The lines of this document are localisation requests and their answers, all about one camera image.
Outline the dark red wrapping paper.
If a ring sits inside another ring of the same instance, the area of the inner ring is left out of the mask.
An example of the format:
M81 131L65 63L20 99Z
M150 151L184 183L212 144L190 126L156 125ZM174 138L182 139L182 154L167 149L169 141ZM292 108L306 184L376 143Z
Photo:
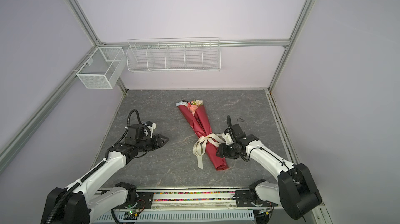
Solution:
M187 107L183 105L177 106L177 108L198 138L213 133L204 104L198 107L194 116L190 113Z

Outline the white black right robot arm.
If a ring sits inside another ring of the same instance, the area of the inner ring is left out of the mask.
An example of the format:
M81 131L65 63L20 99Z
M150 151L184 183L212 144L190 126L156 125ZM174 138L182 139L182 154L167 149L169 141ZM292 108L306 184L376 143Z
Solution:
M226 143L219 146L217 156L241 158L246 162L254 160L276 180L275 183L264 179L254 182L246 192L235 195L237 202L269 208L280 205L294 220L304 217L322 203L322 197L306 165L282 158L256 136L247 135L239 124L233 125L229 122L224 137Z

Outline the red pink fake rose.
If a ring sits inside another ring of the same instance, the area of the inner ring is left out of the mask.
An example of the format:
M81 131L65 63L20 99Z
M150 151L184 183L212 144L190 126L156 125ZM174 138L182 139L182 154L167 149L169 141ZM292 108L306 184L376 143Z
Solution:
M192 104L191 102L188 102L187 103L187 109L190 111L190 113L194 116L194 114L196 113L196 110L198 109L198 105L195 103L195 104Z

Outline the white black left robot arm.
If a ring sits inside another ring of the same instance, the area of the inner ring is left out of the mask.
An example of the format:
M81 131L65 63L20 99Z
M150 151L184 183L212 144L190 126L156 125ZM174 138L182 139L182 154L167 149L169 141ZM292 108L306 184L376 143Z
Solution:
M121 205L137 206L140 198L136 186L120 182L102 195L95 194L101 186L139 153L163 147L169 138L154 134L156 124L136 125L138 132L132 140L119 139L107 149L105 157L81 178L64 188L55 188L46 199L41 219L43 224L91 224L106 212Z

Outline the cream printed ribbon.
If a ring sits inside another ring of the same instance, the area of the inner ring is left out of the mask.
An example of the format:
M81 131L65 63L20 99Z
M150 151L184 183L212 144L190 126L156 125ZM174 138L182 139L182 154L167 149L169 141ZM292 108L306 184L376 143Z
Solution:
M192 153L197 158L197 166L204 169L203 156L206 154L216 171L227 170L229 167L225 158L217 156L217 149L220 145L226 144L225 134L210 133L207 136L199 137L192 148Z

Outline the cream fake rose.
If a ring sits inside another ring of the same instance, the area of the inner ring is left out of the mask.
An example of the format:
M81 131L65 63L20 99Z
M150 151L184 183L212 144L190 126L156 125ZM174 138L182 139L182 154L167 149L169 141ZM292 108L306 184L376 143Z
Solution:
M192 101L192 105L197 105L197 106L203 105L203 100L194 100Z

